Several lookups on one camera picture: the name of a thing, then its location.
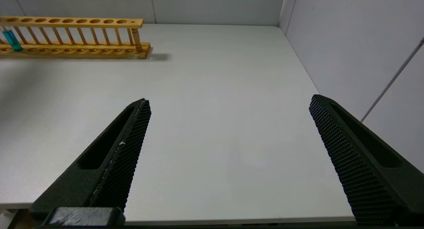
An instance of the textured gripper pad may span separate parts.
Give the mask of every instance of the textured gripper pad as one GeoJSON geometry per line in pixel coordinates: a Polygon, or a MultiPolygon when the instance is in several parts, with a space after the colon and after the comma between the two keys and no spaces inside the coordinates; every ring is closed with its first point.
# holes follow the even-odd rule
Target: textured gripper pad
{"type": "Polygon", "coordinates": [[[148,100],[128,105],[35,200],[31,216],[44,221],[58,207],[124,210],[150,114],[148,100]]]}
{"type": "Polygon", "coordinates": [[[120,142],[90,201],[90,206],[118,206],[124,211],[150,115],[150,105],[146,101],[120,142]]]}
{"type": "Polygon", "coordinates": [[[423,225],[424,175],[335,101],[309,107],[359,225],[423,225]]]}

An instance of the blue liquid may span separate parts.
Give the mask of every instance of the blue liquid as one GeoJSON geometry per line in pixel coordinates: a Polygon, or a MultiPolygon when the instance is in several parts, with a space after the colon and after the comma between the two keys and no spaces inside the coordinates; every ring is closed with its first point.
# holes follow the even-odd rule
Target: blue liquid
{"type": "Polygon", "coordinates": [[[22,51],[23,50],[21,44],[16,39],[12,30],[3,31],[3,34],[6,37],[7,41],[9,42],[10,46],[12,47],[13,51],[22,51]]]}

